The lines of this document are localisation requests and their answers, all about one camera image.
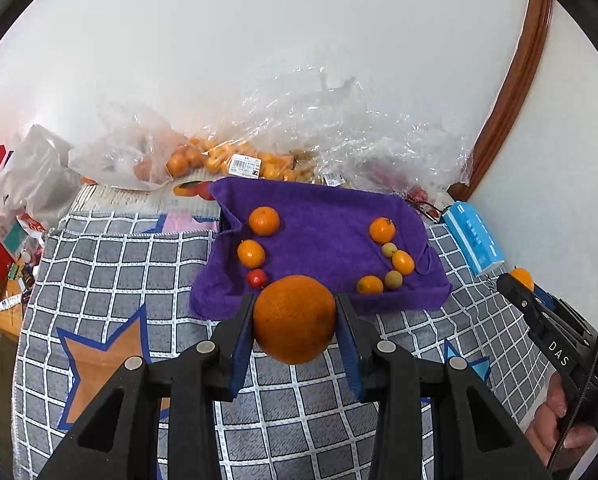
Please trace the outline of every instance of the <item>blue package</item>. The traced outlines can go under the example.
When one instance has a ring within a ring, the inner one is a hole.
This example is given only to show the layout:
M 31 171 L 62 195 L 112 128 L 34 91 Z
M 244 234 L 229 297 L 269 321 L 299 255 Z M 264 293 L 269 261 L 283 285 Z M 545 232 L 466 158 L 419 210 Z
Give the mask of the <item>blue package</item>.
M 455 202 L 442 218 L 475 276 L 486 274 L 503 263 L 502 249 L 471 204 Z

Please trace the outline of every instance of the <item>brown wooden door frame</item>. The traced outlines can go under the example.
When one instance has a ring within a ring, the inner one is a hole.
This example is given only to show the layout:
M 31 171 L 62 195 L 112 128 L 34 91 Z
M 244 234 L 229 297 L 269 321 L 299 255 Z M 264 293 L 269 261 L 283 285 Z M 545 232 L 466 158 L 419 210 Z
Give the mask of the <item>brown wooden door frame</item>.
M 468 200 L 486 175 L 512 129 L 544 52 L 553 0 L 528 0 L 524 27 L 515 56 L 504 79 L 497 101 L 482 128 L 468 162 L 472 165 L 470 184 L 453 184 L 448 189 L 455 200 Z

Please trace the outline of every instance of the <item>gray plaid fabric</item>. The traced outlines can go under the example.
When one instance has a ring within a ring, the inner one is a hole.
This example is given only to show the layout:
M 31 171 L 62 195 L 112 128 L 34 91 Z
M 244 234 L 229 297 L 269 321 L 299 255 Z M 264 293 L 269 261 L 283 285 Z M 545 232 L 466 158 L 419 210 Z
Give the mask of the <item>gray plaid fabric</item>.
M 34 478 L 64 435 L 57 424 L 74 377 L 56 327 L 103 342 L 145 302 L 155 361 L 208 338 L 216 325 L 192 319 L 188 310 L 190 283 L 207 260 L 213 233 L 133 234 L 144 220 L 134 216 L 122 220 L 130 228 L 121 234 L 112 227 L 121 225 L 118 220 L 68 216 L 63 230 L 48 239 L 15 367 L 16 479 Z M 490 356 L 490 386 L 519 421 L 541 389 L 548 362 L 527 338 L 521 315 L 491 290 L 492 282 L 472 276 L 445 226 L 432 226 L 429 235 L 454 284 L 452 296 L 436 312 L 397 312 L 372 321 L 381 337 L 425 359 L 442 360 L 444 339 L 468 361 Z M 355 402 L 336 344 L 300 366 L 280 364 L 255 346 L 244 389 L 232 403 L 215 403 L 215 415 L 227 480 L 367 478 L 377 407 Z M 164 478 L 167 433 L 162 420 L 158 462 Z M 427 404 L 422 438 L 422 478 L 428 480 L 433 447 Z

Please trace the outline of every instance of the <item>purple cloth-covered tray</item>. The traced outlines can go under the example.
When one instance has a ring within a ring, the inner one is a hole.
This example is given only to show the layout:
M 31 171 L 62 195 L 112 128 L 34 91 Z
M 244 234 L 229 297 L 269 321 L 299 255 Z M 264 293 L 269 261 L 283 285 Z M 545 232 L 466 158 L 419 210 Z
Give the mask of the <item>purple cloth-covered tray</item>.
M 237 312 L 241 296 L 253 293 L 245 280 L 248 269 L 237 259 L 237 246 L 254 238 L 266 251 L 262 268 L 271 282 L 291 274 L 305 274 L 333 294 L 346 293 L 359 315 L 394 310 L 432 310 L 450 294 L 437 253 L 428 245 L 423 222 L 397 196 L 342 187 L 315 186 L 226 177 L 210 186 L 230 229 L 217 235 L 207 265 L 190 293 L 190 310 L 201 319 L 227 319 Z M 258 237 L 248 217 L 259 206 L 271 206 L 281 217 L 281 228 L 271 237 Z M 410 253 L 415 272 L 395 291 L 358 294 L 362 276 L 383 276 L 392 269 L 368 227 L 385 216 L 396 224 L 393 242 Z

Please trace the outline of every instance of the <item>white wall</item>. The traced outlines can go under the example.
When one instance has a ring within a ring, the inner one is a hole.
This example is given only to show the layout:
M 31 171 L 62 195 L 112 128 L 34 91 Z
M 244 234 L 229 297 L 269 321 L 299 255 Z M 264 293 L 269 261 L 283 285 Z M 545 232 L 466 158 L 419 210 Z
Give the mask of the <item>white wall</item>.
M 509 265 L 598 324 L 598 53 L 558 4 L 530 94 L 471 202 Z
M 87 142 L 104 131 L 102 94 L 191 132 L 234 108 L 249 70 L 299 66 L 319 44 L 339 45 L 329 68 L 381 110 L 476 136 L 526 1 L 35 0 L 0 42 L 0 138 L 37 121 Z

